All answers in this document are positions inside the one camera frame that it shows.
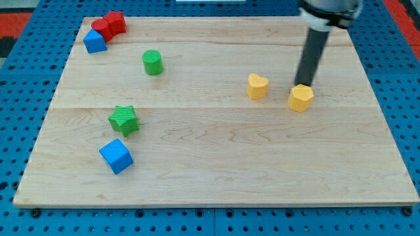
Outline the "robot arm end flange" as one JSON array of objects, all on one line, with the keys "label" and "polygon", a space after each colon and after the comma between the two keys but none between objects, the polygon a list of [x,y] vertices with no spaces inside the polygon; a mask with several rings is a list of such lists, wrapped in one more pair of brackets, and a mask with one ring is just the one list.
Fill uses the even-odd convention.
[{"label": "robot arm end flange", "polygon": [[327,32],[348,29],[362,12],[362,0],[298,0],[301,18],[309,28]]}]

